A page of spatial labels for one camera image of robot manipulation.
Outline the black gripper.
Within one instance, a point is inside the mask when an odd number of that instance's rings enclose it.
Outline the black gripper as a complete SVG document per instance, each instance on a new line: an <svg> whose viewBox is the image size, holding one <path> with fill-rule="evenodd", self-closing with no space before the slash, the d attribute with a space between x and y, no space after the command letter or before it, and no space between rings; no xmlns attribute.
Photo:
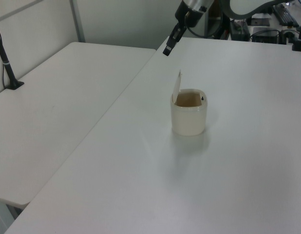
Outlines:
<svg viewBox="0 0 301 234"><path fill-rule="evenodd" d="M175 12L178 24L172 30L166 47L163 51L169 56L175 45L180 41L186 31L186 27L195 27L202 15L205 13L205 4L202 1L182 1Z"/></svg>

